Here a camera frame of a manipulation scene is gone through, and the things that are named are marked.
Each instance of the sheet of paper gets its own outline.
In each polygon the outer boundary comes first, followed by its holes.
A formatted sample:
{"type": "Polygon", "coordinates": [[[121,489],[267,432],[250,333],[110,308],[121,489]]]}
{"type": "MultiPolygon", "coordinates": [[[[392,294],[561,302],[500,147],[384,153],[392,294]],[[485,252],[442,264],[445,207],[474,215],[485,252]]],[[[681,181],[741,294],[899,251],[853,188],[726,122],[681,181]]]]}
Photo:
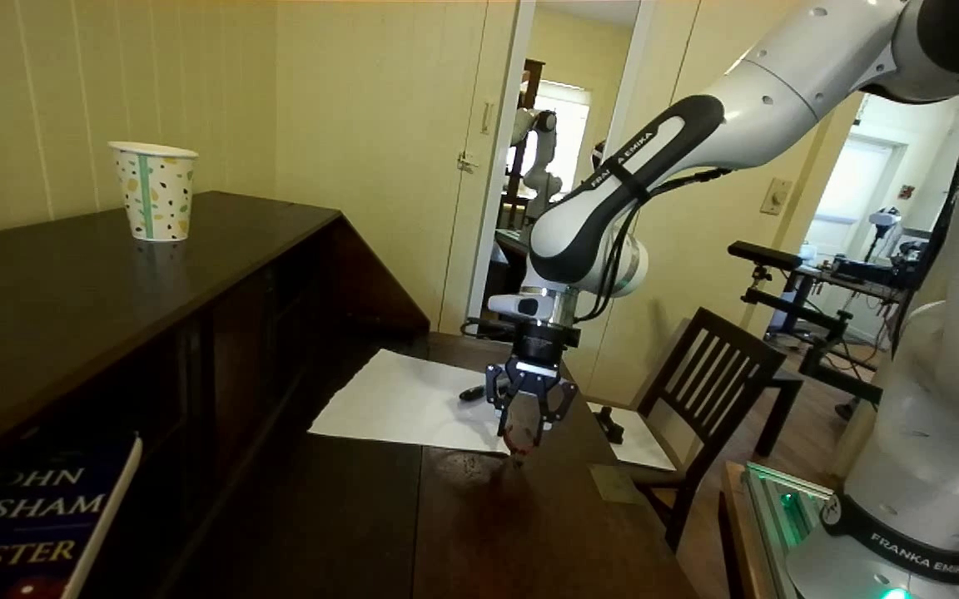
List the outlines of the sheet of paper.
{"type": "Polygon", "coordinates": [[[609,405],[612,421],[622,425],[622,444],[609,444],[620,461],[636,461],[650,469],[676,472],[670,451],[655,444],[646,420],[636,408],[609,405]]]}
{"type": "Polygon", "coordinates": [[[509,451],[500,411],[464,403],[461,394],[484,386],[481,369],[413,360],[380,349],[313,420],[313,435],[380,439],[474,451],[509,451]]]}

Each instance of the white paper cup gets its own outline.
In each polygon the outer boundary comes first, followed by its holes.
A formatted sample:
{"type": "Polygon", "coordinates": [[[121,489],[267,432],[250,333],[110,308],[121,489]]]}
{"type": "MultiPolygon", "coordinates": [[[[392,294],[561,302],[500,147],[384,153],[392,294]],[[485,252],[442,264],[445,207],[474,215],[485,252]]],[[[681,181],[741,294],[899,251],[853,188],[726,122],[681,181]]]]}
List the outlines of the white paper cup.
{"type": "Polygon", "coordinates": [[[142,244],[182,244],[190,228],[195,158],[182,147],[115,140],[127,224],[142,244]]]}

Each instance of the book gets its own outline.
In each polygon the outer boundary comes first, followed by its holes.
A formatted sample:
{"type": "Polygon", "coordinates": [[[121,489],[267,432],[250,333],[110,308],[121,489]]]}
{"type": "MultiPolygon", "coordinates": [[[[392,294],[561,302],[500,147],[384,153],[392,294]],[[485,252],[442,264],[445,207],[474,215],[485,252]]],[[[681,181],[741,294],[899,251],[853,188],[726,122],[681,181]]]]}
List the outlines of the book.
{"type": "Polygon", "coordinates": [[[0,599],[80,594],[139,456],[139,435],[0,456],[0,599]]]}

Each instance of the ceiling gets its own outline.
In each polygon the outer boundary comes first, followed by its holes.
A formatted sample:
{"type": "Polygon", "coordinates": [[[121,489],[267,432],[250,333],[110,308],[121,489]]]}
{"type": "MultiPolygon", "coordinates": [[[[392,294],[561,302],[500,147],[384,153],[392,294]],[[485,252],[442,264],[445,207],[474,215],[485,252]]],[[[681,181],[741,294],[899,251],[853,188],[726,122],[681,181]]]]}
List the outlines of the ceiling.
{"type": "Polygon", "coordinates": [[[634,28],[640,13],[640,0],[539,0],[539,8],[568,10],[585,20],[608,20],[620,28],[634,28]]]}

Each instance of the wall outlet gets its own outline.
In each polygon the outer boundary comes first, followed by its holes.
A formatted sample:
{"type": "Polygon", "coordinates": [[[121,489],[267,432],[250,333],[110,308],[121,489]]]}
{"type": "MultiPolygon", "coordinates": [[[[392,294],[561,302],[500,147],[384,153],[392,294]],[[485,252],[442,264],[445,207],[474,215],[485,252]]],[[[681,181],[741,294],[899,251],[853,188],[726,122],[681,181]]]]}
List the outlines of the wall outlet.
{"type": "Polygon", "coordinates": [[[766,196],[758,201],[758,214],[781,215],[790,201],[790,181],[773,181],[766,196]]]}

